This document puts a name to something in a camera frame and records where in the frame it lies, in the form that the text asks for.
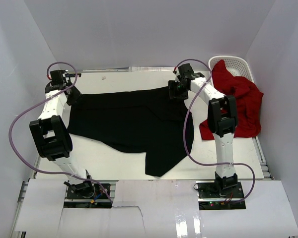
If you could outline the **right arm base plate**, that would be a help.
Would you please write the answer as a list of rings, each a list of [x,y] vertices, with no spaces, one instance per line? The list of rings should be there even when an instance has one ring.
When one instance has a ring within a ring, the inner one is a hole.
[[[238,202],[244,198],[241,182],[223,192],[220,192],[214,182],[197,182],[193,185],[193,189],[197,191],[200,211],[246,209],[245,201]]]

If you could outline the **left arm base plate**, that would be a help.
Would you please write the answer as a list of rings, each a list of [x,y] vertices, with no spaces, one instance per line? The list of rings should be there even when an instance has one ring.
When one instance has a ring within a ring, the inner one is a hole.
[[[111,199],[114,198],[114,184],[102,183],[104,189],[101,189],[99,184],[94,183],[93,188],[89,184],[86,188],[71,188],[68,182],[64,208],[79,208],[79,209],[110,209],[112,202],[109,201],[107,196]]]

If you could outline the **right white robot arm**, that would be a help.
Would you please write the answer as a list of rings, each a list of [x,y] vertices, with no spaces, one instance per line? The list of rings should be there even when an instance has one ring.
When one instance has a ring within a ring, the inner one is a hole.
[[[233,164],[233,138],[238,125],[236,99],[218,91],[210,82],[212,75],[206,78],[200,72],[195,73],[184,60],[174,67],[175,79],[168,82],[170,99],[187,99],[188,91],[195,93],[183,126],[183,143],[187,156],[194,163],[210,167],[215,166],[215,194],[227,197],[237,186],[237,174]],[[193,159],[187,148],[186,125],[190,110],[196,98],[201,98],[208,105],[207,124],[216,144],[216,159],[213,164],[203,164]]]

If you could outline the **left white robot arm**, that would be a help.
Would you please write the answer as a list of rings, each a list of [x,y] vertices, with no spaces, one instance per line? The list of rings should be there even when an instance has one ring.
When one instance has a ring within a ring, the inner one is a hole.
[[[45,87],[45,96],[50,100],[44,104],[38,119],[29,124],[32,137],[40,157],[47,158],[67,173],[68,181],[65,185],[69,190],[84,198],[92,198],[95,185],[89,181],[91,175],[88,171],[80,167],[77,159],[70,155],[73,143],[62,120],[65,105],[72,106],[82,94],[76,87],[72,87],[55,97],[56,93],[72,86],[71,78],[75,75],[64,70],[54,70],[50,72],[50,77]],[[88,180],[82,181],[74,176]]]

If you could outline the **black t shirt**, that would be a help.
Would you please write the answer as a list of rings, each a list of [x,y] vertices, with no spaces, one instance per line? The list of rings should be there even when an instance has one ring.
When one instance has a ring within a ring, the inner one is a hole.
[[[145,153],[145,173],[161,177],[187,153],[183,126],[187,107],[171,100],[168,87],[131,92],[83,94],[72,106],[68,132],[103,142],[124,153]],[[189,113],[186,142],[189,152],[194,125]]]

